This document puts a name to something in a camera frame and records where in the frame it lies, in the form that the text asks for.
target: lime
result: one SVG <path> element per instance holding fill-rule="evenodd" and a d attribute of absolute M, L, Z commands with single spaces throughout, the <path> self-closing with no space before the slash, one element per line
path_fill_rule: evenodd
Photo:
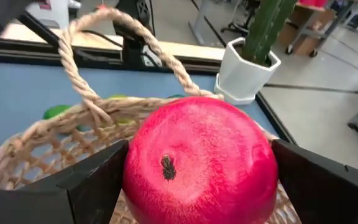
<path fill-rule="evenodd" d="M 120 98 L 127 98 L 127 96 L 124 95 L 124 94 L 115 94 L 115 95 L 112 95 L 112 96 L 109 97 L 109 99 L 120 99 Z M 128 124 L 128 123 L 130 123 L 130 122 L 132 122 L 131 119 L 125 119 L 125 118 L 123 118 L 123 119 L 119 119 L 119 120 L 118 120 L 118 123 L 119 123 L 119 124 Z"/>
<path fill-rule="evenodd" d="M 44 112 L 43 119 L 50 119 L 56 115 L 61 114 L 68 108 L 71 108 L 70 105 L 57 105 L 49 108 L 47 111 Z"/>

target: gray floor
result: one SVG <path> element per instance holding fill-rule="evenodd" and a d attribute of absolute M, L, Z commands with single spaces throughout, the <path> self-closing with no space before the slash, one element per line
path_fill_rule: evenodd
<path fill-rule="evenodd" d="M 191 0 L 152 2 L 158 39 L 196 44 L 188 27 L 188 21 L 195 21 L 197 15 Z M 81 11 L 96 4 L 83 0 Z M 216 30 L 227 25 L 234 5 L 235 1 L 210 5 L 206 17 Z M 109 33 L 110 25 L 98 27 L 99 31 Z M 206 23 L 201 33 L 206 45 L 223 47 Z M 220 35 L 226 42 L 238 37 L 230 32 Z M 281 46 L 273 50 L 282 65 L 269 80 L 271 84 L 358 90 L 358 34 L 354 32 L 339 27 L 315 58 L 287 56 Z M 271 87 L 262 93 L 301 147 L 358 168 L 358 136 L 346 126 L 358 112 L 358 94 Z"/>

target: cardboard box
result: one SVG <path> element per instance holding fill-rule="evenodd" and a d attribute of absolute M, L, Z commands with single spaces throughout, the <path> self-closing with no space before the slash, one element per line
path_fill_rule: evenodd
<path fill-rule="evenodd" d="M 314 10 L 296 6 L 288 19 L 298 27 L 301 27 L 313 13 Z M 309 25 L 310 29 L 323 30 L 335 18 L 334 10 L 325 10 L 317 13 L 314 21 Z"/>
<path fill-rule="evenodd" d="M 288 47 L 296 36 L 297 28 L 290 24 L 285 24 L 278 35 L 278 42 L 284 47 Z M 321 42 L 320 39 L 302 35 L 293 46 L 293 54 L 309 55 Z"/>
<path fill-rule="evenodd" d="M 313 11 L 311 9 L 303 7 L 294 8 L 294 11 L 289 17 L 291 23 L 286 23 L 284 25 L 284 28 L 278 35 L 278 42 L 287 48 L 295 39 L 298 28 L 308 20 L 312 13 Z M 308 28 L 315 31 L 322 31 L 334 18 L 335 12 L 332 10 L 319 12 L 312 25 Z M 320 44 L 320 42 L 321 40 L 318 38 L 302 35 L 293 45 L 293 54 L 309 55 Z"/>

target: white pot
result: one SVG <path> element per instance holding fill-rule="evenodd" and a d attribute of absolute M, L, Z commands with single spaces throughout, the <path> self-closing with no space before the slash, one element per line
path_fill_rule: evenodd
<path fill-rule="evenodd" d="M 245 42 L 245 38 L 240 37 L 227 44 L 221 68 L 216 75 L 215 92 L 223 94 L 225 101 L 234 105 L 253 102 L 255 95 L 281 64 L 272 51 L 268 54 L 272 62 L 269 68 L 244 60 L 233 45 Z"/>

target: cable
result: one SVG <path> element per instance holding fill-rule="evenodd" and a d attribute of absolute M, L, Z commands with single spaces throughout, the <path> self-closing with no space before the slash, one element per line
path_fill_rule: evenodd
<path fill-rule="evenodd" d="M 154 26 L 154 10 L 153 10 L 153 4 L 152 4 L 152 0 L 149 0 L 149 4 L 150 4 L 150 13 L 152 15 L 152 26 L 153 26 L 153 35 L 155 37 L 155 26 Z"/>
<path fill-rule="evenodd" d="M 121 47 L 122 48 L 122 44 L 118 43 L 118 42 L 115 42 L 113 40 L 111 40 L 109 37 L 107 37 L 106 35 L 104 34 L 101 34 L 99 32 L 96 32 L 96 31 L 93 31 L 93 30 L 83 30 L 82 32 L 84 33 L 89 33 L 89 34 L 93 34 L 93 35 L 97 35 L 98 37 L 101 37 L 103 38 L 104 40 L 107 40 L 108 42 L 114 44 L 115 46 L 118 46 L 118 47 Z M 155 60 L 148 54 L 146 53 L 141 53 L 141 55 L 144 55 L 146 56 L 151 62 L 152 64 L 155 66 L 155 67 L 159 67 L 159 65 L 155 62 Z"/>
<path fill-rule="evenodd" d="M 113 41 L 112 39 L 110 39 L 109 37 L 106 37 L 106 35 L 101 34 L 99 32 L 93 31 L 93 30 L 83 30 L 82 32 L 84 33 L 88 33 L 88 34 L 93 34 L 93 35 L 97 35 L 98 37 L 103 38 L 104 40 L 107 40 L 108 42 L 114 44 L 115 46 L 121 47 L 122 48 L 122 44 Z"/>

